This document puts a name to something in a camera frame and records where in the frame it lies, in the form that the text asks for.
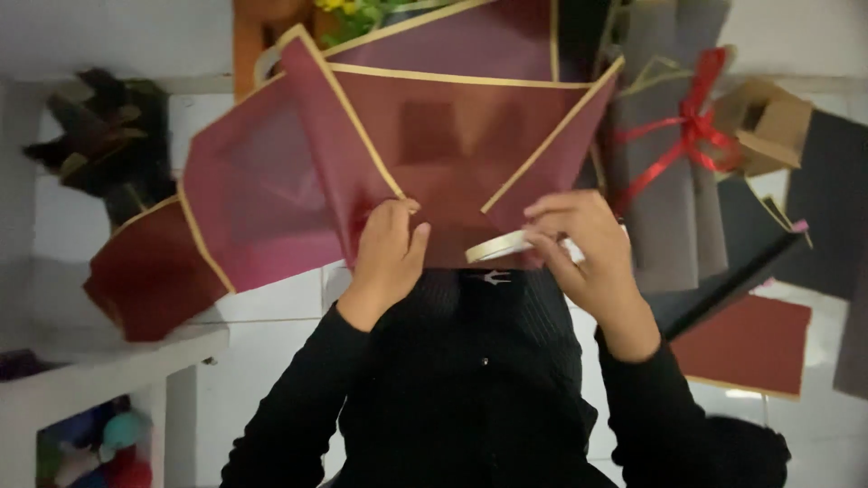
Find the white tile floor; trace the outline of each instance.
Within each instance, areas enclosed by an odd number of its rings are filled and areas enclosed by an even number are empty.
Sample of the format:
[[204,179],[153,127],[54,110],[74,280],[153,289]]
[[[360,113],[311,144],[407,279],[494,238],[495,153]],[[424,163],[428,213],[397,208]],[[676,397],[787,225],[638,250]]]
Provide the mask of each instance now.
[[[868,95],[846,99],[828,94],[806,95],[818,107],[868,122]],[[174,96],[170,103],[173,168],[181,169],[189,137],[232,105],[231,96]],[[43,139],[56,135],[46,122]],[[98,201],[59,188],[52,176],[37,180],[37,256],[84,264],[108,237],[108,223]],[[216,366],[197,366],[198,485],[216,485],[231,440],[250,419],[293,354],[304,344],[322,313],[348,283],[340,263],[314,270],[269,287],[222,300],[215,310],[196,321],[223,320],[231,324],[231,349]],[[793,454],[788,486],[867,486],[868,402],[832,391],[832,372],[838,352],[846,304],[840,300],[776,284],[760,293],[810,305],[802,399],[792,402],[755,393],[692,384],[700,405],[709,412],[748,419],[783,432]],[[581,310],[573,312],[576,334],[584,348],[582,394],[600,410],[589,459],[620,481],[620,468],[610,460],[615,438],[606,421],[605,390],[592,326]],[[336,436],[325,456],[328,475],[343,464],[343,442]]]

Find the ribbon bow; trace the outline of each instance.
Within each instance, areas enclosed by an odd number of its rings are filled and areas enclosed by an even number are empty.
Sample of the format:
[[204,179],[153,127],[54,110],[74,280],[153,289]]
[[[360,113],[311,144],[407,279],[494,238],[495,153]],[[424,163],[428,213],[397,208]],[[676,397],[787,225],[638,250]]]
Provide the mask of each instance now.
[[[720,132],[712,126],[714,111],[709,108],[704,114],[700,114],[702,105],[705,104],[711,88],[717,81],[718,76],[727,65],[727,48],[706,49],[702,51],[697,62],[696,72],[691,81],[690,91],[687,98],[679,104],[679,116],[671,117],[657,122],[651,122],[636,129],[617,134],[616,143],[632,141],[636,138],[663,127],[680,124],[681,139],[660,156],[654,164],[646,169],[630,186],[615,200],[612,206],[616,215],[623,215],[627,205],[632,201],[651,181],[666,170],[682,154],[686,154],[690,161],[712,171],[729,171],[734,168],[738,146],[728,135]],[[699,150],[699,143],[708,141],[712,145],[723,150],[726,155],[719,165],[714,159]]]

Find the black sweater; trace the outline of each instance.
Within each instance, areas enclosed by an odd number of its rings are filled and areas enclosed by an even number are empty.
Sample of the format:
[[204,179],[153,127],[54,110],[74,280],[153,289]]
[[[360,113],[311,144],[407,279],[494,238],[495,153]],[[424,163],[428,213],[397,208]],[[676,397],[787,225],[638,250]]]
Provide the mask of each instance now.
[[[390,325],[401,327],[399,350],[409,355],[394,353],[379,324],[362,333],[332,307],[235,441],[223,485],[318,485],[343,407],[347,460],[334,486],[613,486],[585,459],[593,409],[577,405],[562,382],[511,366],[533,370],[533,353],[499,360],[486,353],[490,344],[455,346],[415,326]],[[627,484],[718,485],[705,413],[668,346],[626,364],[596,338],[618,441],[613,460]]]

